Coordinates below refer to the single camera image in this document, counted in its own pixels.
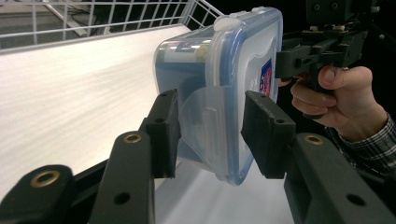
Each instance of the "label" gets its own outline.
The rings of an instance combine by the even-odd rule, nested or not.
[[[262,74],[260,75],[260,93],[266,96],[270,95],[272,78],[272,63],[271,59],[262,67]]]

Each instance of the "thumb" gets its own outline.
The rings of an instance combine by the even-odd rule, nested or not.
[[[359,66],[350,69],[324,66],[318,74],[318,82],[327,90],[345,88],[353,91],[371,85],[373,74],[370,69]]]

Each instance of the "clear plastic container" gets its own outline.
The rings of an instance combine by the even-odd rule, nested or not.
[[[178,89],[180,161],[194,162],[231,185],[243,182],[253,161],[240,133],[245,92],[276,101],[282,24],[279,10],[256,7],[221,16],[157,48],[158,91]]]

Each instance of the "wire basket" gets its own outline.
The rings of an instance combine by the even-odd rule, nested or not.
[[[213,24],[205,0],[0,0],[0,49],[183,24]]]

